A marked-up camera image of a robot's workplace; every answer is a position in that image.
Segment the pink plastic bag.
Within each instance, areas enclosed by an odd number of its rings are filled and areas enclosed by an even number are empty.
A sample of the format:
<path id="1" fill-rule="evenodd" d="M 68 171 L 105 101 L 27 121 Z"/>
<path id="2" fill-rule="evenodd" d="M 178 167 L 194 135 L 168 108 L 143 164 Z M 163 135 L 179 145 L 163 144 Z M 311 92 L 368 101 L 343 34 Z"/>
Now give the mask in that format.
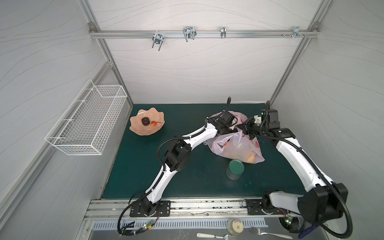
<path id="1" fill-rule="evenodd" d="M 242 113 L 234 111 L 229 112 L 237 117 L 238 122 L 236 125 L 242 124 L 247 120 L 247 116 Z M 239 130 L 236 133 L 220 135 L 209 139 L 204 142 L 204 145 L 208 146 L 212 153 L 223 158 L 247 163 L 247 160 L 251 155 L 257 154 L 257 162 L 255 164 L 265 161 L 258 139 L 256 137 L 250 139 L 248 135 L 245 135 Z"/>

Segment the dark passion fruit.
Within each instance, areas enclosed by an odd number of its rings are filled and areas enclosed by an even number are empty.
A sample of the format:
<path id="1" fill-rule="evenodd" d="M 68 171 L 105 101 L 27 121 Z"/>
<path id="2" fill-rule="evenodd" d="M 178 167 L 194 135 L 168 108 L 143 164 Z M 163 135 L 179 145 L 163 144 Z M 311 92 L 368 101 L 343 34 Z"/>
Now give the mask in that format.
<path id="1" fill-rule="evenodd" d="M 144 117 L 141 119 L 143 126 L 149 126 L 151 124 L 151 120 L 148 117 Z"/>

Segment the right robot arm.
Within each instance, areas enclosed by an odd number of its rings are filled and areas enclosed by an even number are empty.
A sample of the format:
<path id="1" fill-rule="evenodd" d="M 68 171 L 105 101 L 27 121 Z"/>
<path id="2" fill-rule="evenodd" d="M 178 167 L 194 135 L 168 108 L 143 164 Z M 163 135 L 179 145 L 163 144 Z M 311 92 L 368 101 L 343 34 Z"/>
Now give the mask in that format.
<path id="1" fill-rule="evenodd" d="M 305 187 L 304 195 L 283 191 L 269 191 L 261 202 L 266 213 L 280 208 L 301 215 L 308 223 L 324 223 L 345 216 L 352 223 L 346 207 L 348 190 L 343 184 L 336 184 L 324 174 L 301 148 L 296 136 L 288 128 L 280 128 L 279 123 L 268 123 L 266 118 L 257 123 L 250 118 L 238 128 L 250 138 L 263 136 L 276 144 L 276 149 L 285 157 Z"/>

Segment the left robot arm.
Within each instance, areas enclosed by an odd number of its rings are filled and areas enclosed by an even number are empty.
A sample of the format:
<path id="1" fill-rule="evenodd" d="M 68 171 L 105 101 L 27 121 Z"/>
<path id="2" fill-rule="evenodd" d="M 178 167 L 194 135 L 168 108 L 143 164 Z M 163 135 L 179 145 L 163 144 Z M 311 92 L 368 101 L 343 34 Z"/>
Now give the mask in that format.
<path id="1" fill-rule="evenodd" d="M 173 176 L 187 165 L 194 148 L 218 135 L 235 132 L 235 125 L 235 121 L 208 120 L 204 126 L 190 134 L 164 141 L 157 150 L 157 158 L 162 167 L 151 186 L 140 198 L 143 212 L 151 215 L 155 211 L 166 187 Z"/>

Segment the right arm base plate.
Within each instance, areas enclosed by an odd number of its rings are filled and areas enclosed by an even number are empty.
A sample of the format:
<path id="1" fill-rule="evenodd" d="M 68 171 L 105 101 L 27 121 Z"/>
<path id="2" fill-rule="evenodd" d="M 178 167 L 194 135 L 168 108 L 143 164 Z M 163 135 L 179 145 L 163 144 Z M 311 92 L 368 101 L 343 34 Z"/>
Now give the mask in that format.
<path id="1" fill-rule="evenodd" d="M 245 199 L 245 208 L 249 216 L 268 215 L 262 209 L 261 199 Z"/>

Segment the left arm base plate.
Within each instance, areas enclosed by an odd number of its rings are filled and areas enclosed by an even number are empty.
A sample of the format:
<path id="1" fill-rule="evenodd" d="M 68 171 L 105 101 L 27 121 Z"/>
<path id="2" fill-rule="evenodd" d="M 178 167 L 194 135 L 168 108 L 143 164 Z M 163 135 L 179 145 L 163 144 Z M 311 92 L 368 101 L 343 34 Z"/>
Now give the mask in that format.
<path id="1" fill-rule="evenodd" d="M 130 210 L 130 217 L 169 217 L 170 211 L 170 201 L 159 201 L 153 204 L 147 199 L 143 199 L 132 206 Z"/>

